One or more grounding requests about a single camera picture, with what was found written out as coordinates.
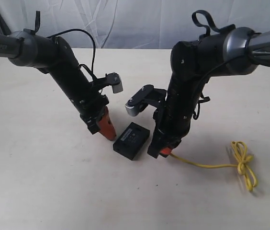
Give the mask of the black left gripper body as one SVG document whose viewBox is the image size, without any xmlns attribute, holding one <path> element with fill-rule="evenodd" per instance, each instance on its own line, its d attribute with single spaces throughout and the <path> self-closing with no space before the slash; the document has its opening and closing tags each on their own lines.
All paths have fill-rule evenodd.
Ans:
<svg viewBox="0 0 270 230">
<path fill-rule="evenodd" d="M 50 68 L 50 75 L 75 106 L 89 132 L 99 132 L 101 128 L 97 119 L 108 103 L 105 96 L 91 88 L 91 83 L 77 66 L 58 64 Z"/>
</svg>

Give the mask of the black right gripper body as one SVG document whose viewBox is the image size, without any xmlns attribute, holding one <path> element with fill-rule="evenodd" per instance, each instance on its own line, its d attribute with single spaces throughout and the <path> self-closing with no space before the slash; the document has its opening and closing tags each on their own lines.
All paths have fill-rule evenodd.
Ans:
<svg viewBox="0 0 270 230">
<path fill-rule="evenodd" d="M 205 83 L 171 79 L 163 111 L 159 111 L 148 155 L 157 158 L 165 148 L 176 148 L 190 130 L 191 119 Z"/>
</svg>

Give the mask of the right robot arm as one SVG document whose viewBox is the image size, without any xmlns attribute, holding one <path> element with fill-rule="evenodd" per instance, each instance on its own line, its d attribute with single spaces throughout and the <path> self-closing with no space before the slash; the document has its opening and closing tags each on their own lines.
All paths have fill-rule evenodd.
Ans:
<svg viewBox="0 0 270 230">
<path fill-rule="evenodd" d="M 156 127 L 147 151 L 154 158 L 166 148 L 176 148 L 188 134 L 211 77 L 248 75 L 258 65 L 270 67 L 270 31 L 239 27 L 196 41 L 179 41 L 171 50 L 170 64 L 167 96 L 155 113 Z"/>
</svg>

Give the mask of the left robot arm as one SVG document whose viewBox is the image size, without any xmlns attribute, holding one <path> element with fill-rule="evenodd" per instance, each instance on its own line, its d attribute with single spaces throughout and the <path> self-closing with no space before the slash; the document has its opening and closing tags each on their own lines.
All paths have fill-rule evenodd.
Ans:
<svg viewBox="0 0 270 230">
<path fill-rule="evenodd" d="M 113 141 L 116 132 L 109 117 L 107 86 L 121 83 L 116 73 L 97 78 L 93 68 L 79 64 L 72 48 L 61 34 L 49 37 L 25 29 L 10 36 L 0 34 L 0 57 L 19 67 L 32 67 L 49 74 L 79 112 L 90 133 L 100 133 Z"/>
</svg>

